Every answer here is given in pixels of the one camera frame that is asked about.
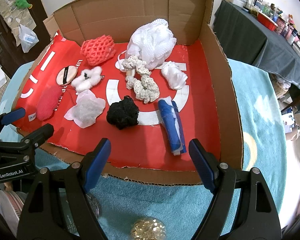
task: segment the blue carpet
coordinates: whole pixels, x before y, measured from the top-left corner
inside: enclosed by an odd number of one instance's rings
[[[281,113],[268,74],[253,66],[229,60],[244,132],[244,169],[261,169],[277,210],[280,211],[286,177],[286,146]],[[2,98],[0,112],[8,112],[23,77],[31,63],[21,66]],[[0,134],[5,141],[18,141],[13,126]],[[51,170],[68,165],[45,153],[36,151],[38,168]],[[110,240],[126,240],[133,223],[140,217],[162,220],[169,240],[191,239],[212,199],[203,186],[160,187],[100,177],[91,191],[101,206],[99,223]],[[223,230],[229,232],[239,199],[235,191]]]

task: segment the white crochet fabric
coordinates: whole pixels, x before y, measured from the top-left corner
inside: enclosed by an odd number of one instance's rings
[[[134,90],[136,99],[143,100],[145,104],[153,102],[160,96],[159,87],[150,77],[151,72],[145,68],[146,62],[139,60],[136,56],[131,56],[122,62],[125,70],[136,69],[137,73],[141,76],[141,81],[133,76],[126,76],[127,89]]]
[[[125,58],[137,56],[146,62],[146,68],[154,69],[171,54],[177,39],[168,29],[168,22],[156,19],[139,27],[131,36]]]
[[[169,83],[169,87],[174,90],[179,90],[186,85],[188,76],[179,70],[176,63],[169,61],[161,70],[161,74]]]

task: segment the blue gripper pad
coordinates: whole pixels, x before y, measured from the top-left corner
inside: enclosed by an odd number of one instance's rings
[[[83,189],[86,193],[94,188],[98,182],[101,172],[106,165],[111,152],[111,143],[107,138],[102,138],[93,152],[87,153],[82,160],[82,166],[88,165],[85,171],[85,182]]]
[[[217,160],[204,150],[198,139],[192,139],[189,142],[189,155],[204,187],[213,194],[217,187],[215,182],[219,175]]]
[[[26,111],[23,108],[18,108],[10,113],[5,114],[1,119],[2,125],[9,125],[16,120],[19,120],[20,118],[24,117],[26,115]]]

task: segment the bottle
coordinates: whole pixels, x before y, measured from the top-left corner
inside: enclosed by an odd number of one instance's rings
[[[289,24],[288,25],[288,31],[287,31],[287,34],[286,34],[286,40],[288,40],[291,36],[291,33],[292,33],[292,26]]]
[[[286,34],[287,34],[287,32],[288,32],[288,23],[286,23],[286,26],[283,28],[283,30],[282,30],[282,32],[281,32],[281,35],[282,35],[283,37],[285,37]]]
[[[298,31],[297,31],[296,29],[293,29],[293,31],[292,31],[290,37],[287,39],[287,41],[288,41],[288,43],[289,43],[290,45],[293,44],[293,42],[294,42],[294,40],[295,40],[297,34],[298,34]]]

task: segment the metal screw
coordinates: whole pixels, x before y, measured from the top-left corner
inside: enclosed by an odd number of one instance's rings
[[[74,169],[77,169],[77,168],[80,167],[80,163],[79,162],[72,163],[71,167],[74,168]]]
[[[48,171],[48,169],[46,167],[44,167],[40,170],[40,173],[45,174],[47,171]]]
[[[259,174],[260,170],[258,168],[252,168],[253,173],[255,174]]]
[[[228,164],[226,164],[226,163],[220,163],[220,168],[226,170],[228,167],[229,167]]]

